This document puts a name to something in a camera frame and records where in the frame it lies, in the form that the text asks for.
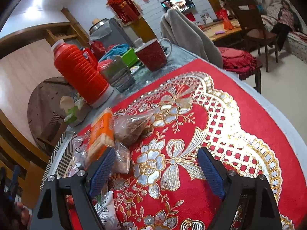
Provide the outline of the grey garment on chair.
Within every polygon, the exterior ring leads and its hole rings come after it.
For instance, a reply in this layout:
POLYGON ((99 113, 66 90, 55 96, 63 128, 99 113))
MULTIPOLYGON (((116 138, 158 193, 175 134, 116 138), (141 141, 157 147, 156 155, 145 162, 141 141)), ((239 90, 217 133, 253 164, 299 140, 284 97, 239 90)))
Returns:
POLYGON ((160 21, 162 37, 176 46, 190 51, 204 60, 222 68, 223 59, 212 40, 183 13, 169 9, 160 21))

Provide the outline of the seated person on sofa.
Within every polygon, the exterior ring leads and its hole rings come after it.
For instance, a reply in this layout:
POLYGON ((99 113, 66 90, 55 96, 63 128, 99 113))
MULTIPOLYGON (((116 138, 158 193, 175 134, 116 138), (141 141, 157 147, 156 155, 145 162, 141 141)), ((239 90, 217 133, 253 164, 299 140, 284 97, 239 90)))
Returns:
POLYGON ((271 30, 271 33, 276 34, 278 51, 282 50, 289 32, 300 32, 301 29, 302 25, 297 14, 290 8, 287 1, 281 0, 278 21, 271 30))

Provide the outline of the red cushion on stool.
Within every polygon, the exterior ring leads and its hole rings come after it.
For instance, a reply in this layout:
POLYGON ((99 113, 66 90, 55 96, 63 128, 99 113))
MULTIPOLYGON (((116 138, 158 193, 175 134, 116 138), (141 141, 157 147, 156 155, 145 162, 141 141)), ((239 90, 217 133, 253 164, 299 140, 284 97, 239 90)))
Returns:
POLYGON ((257 67, 257 59, 247 51, 219 47, 223 59, 223 69, 239 75, 251 74, 257 67))

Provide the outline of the clear bag brown snacks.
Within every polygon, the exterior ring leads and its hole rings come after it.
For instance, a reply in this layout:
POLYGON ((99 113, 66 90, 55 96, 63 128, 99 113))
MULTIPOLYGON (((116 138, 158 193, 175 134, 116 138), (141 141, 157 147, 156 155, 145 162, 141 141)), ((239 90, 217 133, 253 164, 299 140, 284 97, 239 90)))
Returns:
POLYGON ((113 116, 113 133, 115 140, 126 147, 133 145, 143 133, 145 127, 154 115, 154 110, 149 110, 137 115, 113 116))

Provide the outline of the green tissue pack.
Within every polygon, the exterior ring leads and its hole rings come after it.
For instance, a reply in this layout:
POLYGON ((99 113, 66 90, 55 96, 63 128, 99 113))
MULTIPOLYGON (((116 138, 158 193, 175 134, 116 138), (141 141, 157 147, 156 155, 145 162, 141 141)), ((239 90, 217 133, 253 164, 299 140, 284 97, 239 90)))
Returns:
POLYGON ((91 111, 91 107, 79 96, 75 99, 69 96, 62 96, 59 104, 60 108, 64 110, 66 114, 64 122, 70 127, 75 127, 82 123, 87 114, 91 111))

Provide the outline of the wooden chair right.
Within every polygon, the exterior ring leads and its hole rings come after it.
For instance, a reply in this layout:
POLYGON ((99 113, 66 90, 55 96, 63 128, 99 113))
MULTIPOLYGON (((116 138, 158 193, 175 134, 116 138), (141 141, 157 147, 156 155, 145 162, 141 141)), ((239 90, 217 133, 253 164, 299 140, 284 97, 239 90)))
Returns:
POLYGON ((268 67, 268 46, 274 45, 275 61, 278 63, 277 35, 268 31, 263 23, 261 14, 257 8, 255 0, 226 0, 226 5, 238 20, 244 33, 247 44, 256 43, 258 54, 261 55, 261 46, 265 48, 265 71, 269 72, 268 67))

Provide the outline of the red mug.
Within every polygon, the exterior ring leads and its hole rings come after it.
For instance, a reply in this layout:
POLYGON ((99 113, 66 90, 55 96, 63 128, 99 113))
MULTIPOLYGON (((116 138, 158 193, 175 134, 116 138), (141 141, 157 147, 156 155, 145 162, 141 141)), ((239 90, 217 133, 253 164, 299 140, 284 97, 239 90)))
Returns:
POLYGON ((166 65, 168 57, 172 52, 172 43, 167 38, 152 39, 136 49, 135 54, 139 60, 150 71, 156 71, 166 65), (167 42, 170 44, 170 51, 166 54, 161 46, 161 42, 167 42))

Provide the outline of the red chinese knot left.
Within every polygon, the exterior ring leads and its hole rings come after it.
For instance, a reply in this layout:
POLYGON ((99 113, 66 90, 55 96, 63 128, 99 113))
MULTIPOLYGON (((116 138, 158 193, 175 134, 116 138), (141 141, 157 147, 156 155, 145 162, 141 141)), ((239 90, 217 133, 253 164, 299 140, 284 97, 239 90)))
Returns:
POLYGON ((107 0, 107 5, 111 7, 124 26, 137 22, 142 17, 132 0, 107 0))

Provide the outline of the round wooden tabletop leaning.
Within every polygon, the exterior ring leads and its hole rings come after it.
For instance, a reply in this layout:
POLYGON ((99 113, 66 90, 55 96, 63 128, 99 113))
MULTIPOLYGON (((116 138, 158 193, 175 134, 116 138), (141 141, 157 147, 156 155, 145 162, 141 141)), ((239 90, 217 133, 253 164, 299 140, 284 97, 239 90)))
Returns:
POLYGON ((62 96, 73 97, 76 94, 77 91, 61 76, 46 79, 33 90, 28 102, 27 118, 31 134, 44 152, 44 144, 36 138, 49 123, 53 112, 65 118, 66 114, 59 104, 62 96))

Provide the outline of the wall television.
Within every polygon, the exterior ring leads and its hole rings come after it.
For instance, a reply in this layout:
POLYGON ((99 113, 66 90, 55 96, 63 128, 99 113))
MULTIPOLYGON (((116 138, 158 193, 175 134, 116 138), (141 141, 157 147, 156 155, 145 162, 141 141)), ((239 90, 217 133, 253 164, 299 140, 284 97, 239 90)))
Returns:
POLYGON ((185 12, 196 7, 192 0, 167 0, 160 4, 165 11, 172 8, 180 12, 185 12))

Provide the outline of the striped white shallow box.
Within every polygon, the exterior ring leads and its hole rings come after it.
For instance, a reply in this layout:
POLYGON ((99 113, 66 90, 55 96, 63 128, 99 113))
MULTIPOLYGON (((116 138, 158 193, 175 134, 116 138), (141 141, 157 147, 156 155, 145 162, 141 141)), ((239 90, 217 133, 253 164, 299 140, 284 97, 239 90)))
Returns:
POLYGON ((42 190, 45 181, 50 175, 63 178, 66 169, 72 160, 73 147, 71 140, 76 137, 77 134, 74 131, 65 131, 58 140, 53 153, 50 156, 47 163, 43 178, 41 180, 40 190, 42 190))

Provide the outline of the green box on table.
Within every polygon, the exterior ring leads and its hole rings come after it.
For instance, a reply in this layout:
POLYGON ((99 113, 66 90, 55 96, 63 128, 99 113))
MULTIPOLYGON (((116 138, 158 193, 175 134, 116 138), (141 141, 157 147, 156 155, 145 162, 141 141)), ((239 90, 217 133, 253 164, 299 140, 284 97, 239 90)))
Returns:
POLYGON ((121 59, 129 68, 139 61, 139 58, 134 52, 134 48, 130 48, 124 55, 121 56, 121 59))

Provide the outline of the white snack packet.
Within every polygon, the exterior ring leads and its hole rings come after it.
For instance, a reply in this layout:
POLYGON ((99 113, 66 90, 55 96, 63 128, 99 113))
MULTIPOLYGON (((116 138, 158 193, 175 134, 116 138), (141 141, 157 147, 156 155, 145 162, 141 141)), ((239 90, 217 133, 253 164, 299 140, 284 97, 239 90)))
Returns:
POLYGON ((121 229, 120 222, 116 216, 113 191, 108 191, 103 196, 97 196, 96 201, 94 208, 105 229, 121 229))

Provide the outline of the wooden chair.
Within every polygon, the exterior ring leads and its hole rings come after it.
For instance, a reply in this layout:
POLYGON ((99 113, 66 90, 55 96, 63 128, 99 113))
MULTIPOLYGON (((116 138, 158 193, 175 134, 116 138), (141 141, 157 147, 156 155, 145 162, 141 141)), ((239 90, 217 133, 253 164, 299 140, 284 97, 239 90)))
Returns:
POLYGON ((39 142, 44 144, 45 151, 48 155, 52 154, 67 127, 68 125, 66 122, 64 122, 64 117, 56 112, 53 112, 49 123, 46 125, 42 133, 36 138, 39 142))
POLYGON ((263 23, 261 14, 257 8, 255 0, 226 0, 226 5, 238 20, 244 33, 247 44, 256 43, 258 54, 261 55, 261 46, 265 48, 265 71, 269 72, 268 67, 268 46, 274 45, 275 61, 278 63, 277 35, 268 31, 263 23))

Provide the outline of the orange soda cracker pack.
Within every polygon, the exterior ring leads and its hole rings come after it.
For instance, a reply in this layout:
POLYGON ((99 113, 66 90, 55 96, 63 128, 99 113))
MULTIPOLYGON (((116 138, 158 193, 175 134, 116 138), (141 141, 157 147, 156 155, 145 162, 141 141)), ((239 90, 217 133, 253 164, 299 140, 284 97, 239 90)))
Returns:
POLYGON ((110 107, 107 107, 92 122, 86 150, 86 168, 98 160, 107 147, 115 147, 112 117, 113 112, 110 107))

